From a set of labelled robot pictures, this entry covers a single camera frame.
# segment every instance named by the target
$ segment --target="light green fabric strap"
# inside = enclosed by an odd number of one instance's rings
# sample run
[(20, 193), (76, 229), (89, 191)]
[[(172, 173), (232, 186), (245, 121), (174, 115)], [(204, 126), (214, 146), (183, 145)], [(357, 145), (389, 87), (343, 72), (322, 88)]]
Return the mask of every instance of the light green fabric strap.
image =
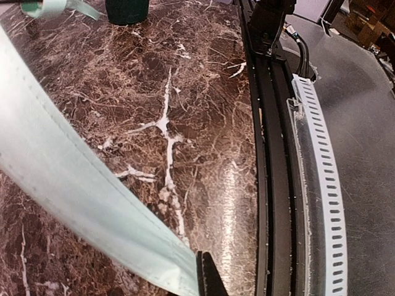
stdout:
[(66, 8), (75, 9), (94, 20), (100, 18), (101, 13), (83, 0), (44, 0), (43, 3), (21, 3), (20, 8), (24, 14), (35, 19), (50, 19), (60, 15)]

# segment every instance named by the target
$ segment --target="gray floor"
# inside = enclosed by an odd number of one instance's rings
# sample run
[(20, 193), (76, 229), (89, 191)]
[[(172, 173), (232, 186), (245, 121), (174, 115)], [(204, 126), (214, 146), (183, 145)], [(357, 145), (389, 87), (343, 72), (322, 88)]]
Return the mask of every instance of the gray floor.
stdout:
[[(289, 17), (310, 46), (346, 211), (349, 295), (395, 295), (395, 101), (374, 56)], [(291, 40), (283, 40), (291, 47)]]

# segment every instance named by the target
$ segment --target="white perforated strip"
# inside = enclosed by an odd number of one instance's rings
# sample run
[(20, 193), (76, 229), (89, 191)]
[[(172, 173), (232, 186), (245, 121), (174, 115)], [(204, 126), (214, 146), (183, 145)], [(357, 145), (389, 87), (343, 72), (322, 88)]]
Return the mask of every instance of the white perforated strip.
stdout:
[(325, 296), (346, 296), (346, 224), (335, 156), (313, 84), (309, 79), (294, 75), (293, 87), (306, 113), (320, 180), (325, 223)]

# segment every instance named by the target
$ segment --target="white slotted cable channel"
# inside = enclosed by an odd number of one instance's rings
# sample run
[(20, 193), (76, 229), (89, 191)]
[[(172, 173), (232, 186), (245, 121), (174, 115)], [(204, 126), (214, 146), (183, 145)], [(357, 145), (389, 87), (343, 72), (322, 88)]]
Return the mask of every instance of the white slotted cable channel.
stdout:
[(325, 296), (346, 296), (346, 223), (335, 156), (312, 82), (295, 74), (292, 82), (296, 96), (302, 102), (306, 114), (320, 180), (325, 224)]
[(97, 158), (0, 26), (0, 169), (48, 212), (147, 281), (198, 296), (194, 253)]

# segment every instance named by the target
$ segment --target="black cable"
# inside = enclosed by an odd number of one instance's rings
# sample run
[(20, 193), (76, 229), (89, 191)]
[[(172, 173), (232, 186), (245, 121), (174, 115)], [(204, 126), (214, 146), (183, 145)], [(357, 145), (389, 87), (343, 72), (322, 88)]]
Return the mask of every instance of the black cable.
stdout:
[(284, 25), (284, 31), (285, 33), (287, 33), (287, 35), (289, 37), (291, 37), (297, 44), (298, 48), (299, 48), (299, 65), (297, 66), (297, 69), (295, 71), (295, 74), (301, 76), (302, 75), (302, 71), (305, 68), (304, 67), (304, 61), (305, 61), (305, 50), (304, 50), (304, 46), (303, 44), (299, 41), (299, 37), (298, 34), (296, 33), (296, 31), (294, 31), (292, 25), (288, 25), (287, 22), (285, 22)]
[(309, 47), (307, 46), (307, 43), (304, 41), (304, 39), (300, 35), (298, 35), (298, 38), (300, 41), (302, 41), (303, 46), (306, 50), (305, 78), (308, 78), (309, 77), (309, 66), (310, 66)]
[(297, 66), (295, 74), (301, 75), (302, 67), (304, 65), (304, 48), (301, 42), (296, 42), (299, 52), (300, 52), (300, 57), (299, 57), (299, 65)]

